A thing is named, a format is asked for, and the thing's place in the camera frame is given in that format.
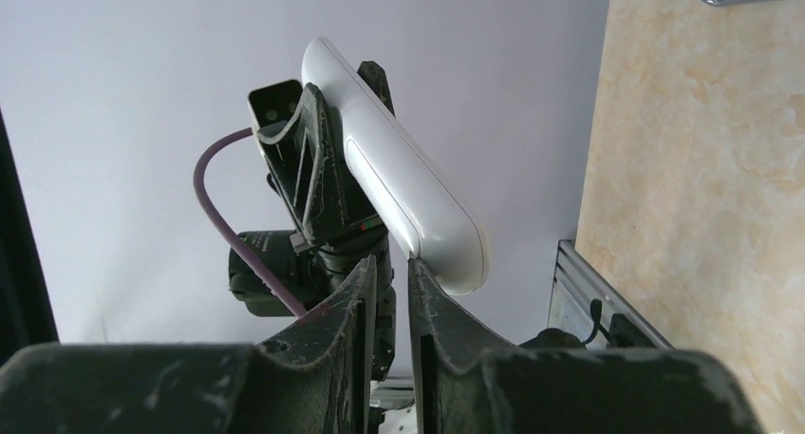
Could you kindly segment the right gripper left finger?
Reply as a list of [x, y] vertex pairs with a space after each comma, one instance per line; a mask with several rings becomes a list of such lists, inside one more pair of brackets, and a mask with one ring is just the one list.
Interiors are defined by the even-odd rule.
[[259, 344], [46, 344], [1, 369], [5, 433], [363, 433], [376, 260]]

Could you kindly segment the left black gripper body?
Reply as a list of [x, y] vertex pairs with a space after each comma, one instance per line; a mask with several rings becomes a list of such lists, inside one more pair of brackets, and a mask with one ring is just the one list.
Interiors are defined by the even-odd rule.
[[300, 83], [290, 119], [253, 130], [271, 188], [295, 227], [292, 248], [300, 255], [320, 248], [351, 254], [386, 241], [383, 220], [347, 166], [340, 112], [320, 87]]

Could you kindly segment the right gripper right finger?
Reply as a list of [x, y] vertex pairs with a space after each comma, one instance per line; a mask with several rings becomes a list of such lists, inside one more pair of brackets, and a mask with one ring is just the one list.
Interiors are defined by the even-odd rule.
[[759, 433], [736, 377], [678, 349], [524, 349], [408, 262], [421, 433]]

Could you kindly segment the white remote control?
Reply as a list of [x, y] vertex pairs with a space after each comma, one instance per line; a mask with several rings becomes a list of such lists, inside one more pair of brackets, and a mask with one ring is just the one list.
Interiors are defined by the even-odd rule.
[[491, 268], [485, 230], [396, 118], [383, 70], [352, 66], [319, 37], [304, 51], [301, 78], [335, 109], [349, 172], [399, 247], [445, 292], [479, 289]]

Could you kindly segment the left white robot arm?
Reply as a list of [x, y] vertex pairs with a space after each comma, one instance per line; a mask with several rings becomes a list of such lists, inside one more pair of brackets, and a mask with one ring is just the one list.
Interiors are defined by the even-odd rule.
[[293, 229], [239, 233], [267, 269], [310, 310], [363, 258], [377, 264], [371, 377], [384, 380], [395, 357], [396, 293], [388, 231], [350, 172], [339, 111], [313, 83], [290, 79], [248, 96], [253, 133]]

